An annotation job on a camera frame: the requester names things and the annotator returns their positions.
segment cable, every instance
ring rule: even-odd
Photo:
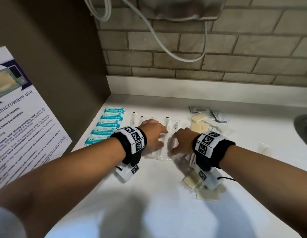
[[[86,5],[88,6],[88,9],[90,10],[91,14],[93,16],[95,16],[96,19],[100,20],[100,21],[107,21],[112,13],[112,3],[111,0],[104,0],[105,3],[105,13],[104,16],[100,16],[97,11],[94,9],[92,1],[91,0],[84,0]],[[206,43],[207,43],[207,23],[204,23],[204,47],[203,47],[203,52],[202,54],[194,59],[184,59],[181,57],[178,57],[176,55],[174,55],[172,52],[170,52],[163,44],[162,42],[159,40],[159,38],[157,37],[153,27],[151,26],[150,22],[148,21],[148,19],[140,12],[140,10],[138,10],[132,3],[130,3],[128,0],[122,0],[124,3],[126,3],[135,13],[137,13],[141,19],[145,22],[145,24],[148,26],[149,30],[151,31],[152,35],[154,36],[154,38],[156,39],[156,41],[158,42],[158,44],[160,45],[160,47],[167,53],[169,54],[171,57],[182,61],[182,62],[195,62],[198,61],[200,59],[202,59],[206,53]]]
[[[218,179],[218,180],[219,180],[219,179],[228,179],[228,180],[234,180],[234,179],[232,179],[232,178],[228,178],[228,177],[222,177],[222,176],[221,176],[221,177],[218,177],[217,179]]]

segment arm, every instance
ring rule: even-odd
[[[147,120],[140,128],[147,136],[147,147],[158,149],[163,146],[158,141],[161,133],[167,133],[162,124]],[[0,206],[22,221],[28,238],[44,237],[125,156],[116,138],[79,149],[0,189]]]
[[[197,135],[189,128],[176,132],[179,146],[172,154],[192,154]],[[228,148],[219,166],[269,211],[307,237],[306,171],[238,146]]]

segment brick tile wall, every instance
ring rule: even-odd
[[[103,13],[102,0],[92,1]],[[96,22],[111,75],[307,87],[307,0],[227,0],[220,18],[207,23],[207,54],[193,63],[167,55],[131,9],[112,3],[109,21]],[[202,22],[151,24],[176,55],[202,52]]]

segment sleeve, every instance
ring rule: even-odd
[[[27,238],[26,231],[18,217],[1,207],[0,238]]]

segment white countertop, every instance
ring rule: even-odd
[[[129,125],[133,111],[185,120],[191,117],[189,106],[221,110],[236,130],[229,138],[237,145],[258,151],[263,142],[271,147],[273,158],[307,171],[307,146],[293,126],[307,108],[112,94],[74,149],[84,146],[108,106],[126,108],[123,126]],[[219,202],[195,200],[179,185],[184,174],[175,162],[140,162],[142,168],[125,184],[114,173],[108,175],[46,237],[300,237],[237,182],[223,182]]]

